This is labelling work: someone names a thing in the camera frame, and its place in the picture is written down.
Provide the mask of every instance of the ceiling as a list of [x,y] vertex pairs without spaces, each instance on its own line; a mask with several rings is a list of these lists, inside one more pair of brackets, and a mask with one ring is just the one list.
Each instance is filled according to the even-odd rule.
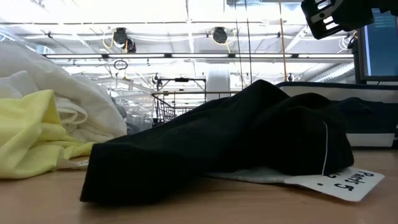
[[[233,1],[4,0],[0,2],[0,37],[6,35],[36,50],[46,46],[49,52],[55,54],[114,54],[123,53],[123,49],[114,45],[108,49],[103,41],[111,45],[114,30],[125,27],[136,43],[137,53],[143,54],[281,54],[283,41],[287,54],[349,53],[345,50],[349,41],[345,32],[323,40],[312,37],[299,0],[284,1],[282,4],[284,38],[281,37],[279,4],[275,1],[247,0],[247,9],[242,0],[238,1],[236,8],[230,2]],[[215,27],[225,27],[229,51],[226,45],[216,44],[211,38]],[[77,60],[76,64],[86,62]],[[109,71],[112,74],[118,72],[109,61],[90,66],[56,63],[75,75],[109,77]],[[156,73],[164,78],[202,78],[212,63],[169,58],[149,63],[146,60],[131,60],[130,66],[123,72],[134,82],[153,88],[150,81]],[[254,79],[273,83],[284,80],[282,62],[256,61],[252,66],[239,60],[223,63],[227,63],[231,71],[231,89],[242,88],[243,74],[250,71]],[[339,64],[328,60],[316,63],[310,60],[307,63],[287,61],[286,69],[295,81],[309,81]],[[175,88],[199,89],[191,83],[176,85]]]

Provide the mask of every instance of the computer monitor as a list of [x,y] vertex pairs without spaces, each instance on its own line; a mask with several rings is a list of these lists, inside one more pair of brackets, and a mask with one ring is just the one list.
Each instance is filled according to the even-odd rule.
[[359,31],[359,60],[364,81],[398,81],[398,18],[373,10],[375,23]]

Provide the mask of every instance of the white garment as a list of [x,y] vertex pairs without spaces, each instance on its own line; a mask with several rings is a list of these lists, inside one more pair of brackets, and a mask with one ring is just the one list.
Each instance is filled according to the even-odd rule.
[[22,98],[40,90],[53,90],[58,99],[66,98],[57,109],[65,115],[68,124],[63,124],[73,137],[103,142],[126,135],[127,126],[111,97],[87,77],[71,76],[16,42],[0,42],[0,68],[0,77],[7,77],[0,79],[0,98]]

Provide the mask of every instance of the wire basket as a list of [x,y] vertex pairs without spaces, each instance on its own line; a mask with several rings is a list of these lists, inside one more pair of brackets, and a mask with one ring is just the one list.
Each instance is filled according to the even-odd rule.
[[239,91],[159,91],[151,95],[155,101],[153,127],[164,124],[209,100],[230,97]]

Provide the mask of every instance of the wooden table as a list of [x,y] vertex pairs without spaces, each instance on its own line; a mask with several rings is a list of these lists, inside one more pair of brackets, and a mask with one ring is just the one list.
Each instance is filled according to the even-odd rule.
[[398,223],[398,152],[355,152],[355,167],[386,176],[349,203],[294,187],[203,179],[185,194],[144,207],[79,201],[83,171],[0,182],[0,223]]

